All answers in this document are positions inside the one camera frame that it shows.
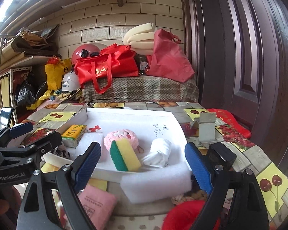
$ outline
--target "checkered fabric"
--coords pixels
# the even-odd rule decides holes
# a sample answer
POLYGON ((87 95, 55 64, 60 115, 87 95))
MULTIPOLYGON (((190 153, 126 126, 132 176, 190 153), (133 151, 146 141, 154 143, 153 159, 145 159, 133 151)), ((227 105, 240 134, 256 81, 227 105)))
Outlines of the checkered fabric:
MULTIPOLYGON (((98 79, 98 83, 99 87, 102 88, 107 84, 107 79, 98 79)), ((95 103, 104 102, 104 100, 98 99, 111 99, 112 102, 134 102, 134 100, 120 98, 143 99, 154 102, 197 102, 198 96, 199 90, 193 79, 179 83, 166 78, 145 75, 113 78, 112 86, 104 94, 96 93, 92 82, 85 83, 83 90, 85 103, 92 100, 95 103)))

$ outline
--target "red helmet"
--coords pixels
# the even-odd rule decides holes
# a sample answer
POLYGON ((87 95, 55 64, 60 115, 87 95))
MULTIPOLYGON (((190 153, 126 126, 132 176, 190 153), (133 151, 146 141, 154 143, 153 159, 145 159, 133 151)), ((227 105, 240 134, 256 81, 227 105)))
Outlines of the red helmet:
POLYGON ((99 48, 93 44, 83 44, 76 48, 71 56, 71 63, 76 64, 78 58, 90 57, 92 53, 96 53, 94 56, 99 55, 99 48))

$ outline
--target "smartphone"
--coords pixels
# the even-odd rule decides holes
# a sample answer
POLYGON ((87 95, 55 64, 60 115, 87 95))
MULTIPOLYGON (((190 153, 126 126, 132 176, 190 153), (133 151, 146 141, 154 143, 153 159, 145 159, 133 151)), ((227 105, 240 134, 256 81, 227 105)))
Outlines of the smartphone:
POLYGON ((3 128, 9 128, 13 116, 13 107, 2 107, 0 111, 0 130, 3 128))

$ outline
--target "white hard hat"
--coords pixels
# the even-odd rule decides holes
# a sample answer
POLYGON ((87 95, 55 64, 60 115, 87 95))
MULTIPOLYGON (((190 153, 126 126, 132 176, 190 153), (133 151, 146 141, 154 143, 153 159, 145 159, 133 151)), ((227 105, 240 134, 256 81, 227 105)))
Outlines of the white hard hat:
POLYGON ((69 72, 64 75, 62 80, 62 91, 72 92, 81 88, 78 75, 75 72, 69 72))

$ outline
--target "white cloth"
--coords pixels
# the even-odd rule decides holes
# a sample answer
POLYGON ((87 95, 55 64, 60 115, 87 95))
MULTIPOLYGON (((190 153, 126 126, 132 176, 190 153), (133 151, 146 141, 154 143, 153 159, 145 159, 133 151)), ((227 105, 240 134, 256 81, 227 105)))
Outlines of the white cloth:
POLYGON ((151 143, 150 152, 142 158, 142 165, 153 169, 163 168, 171 153, 171 142, 164 138, 157 138, 151 143))

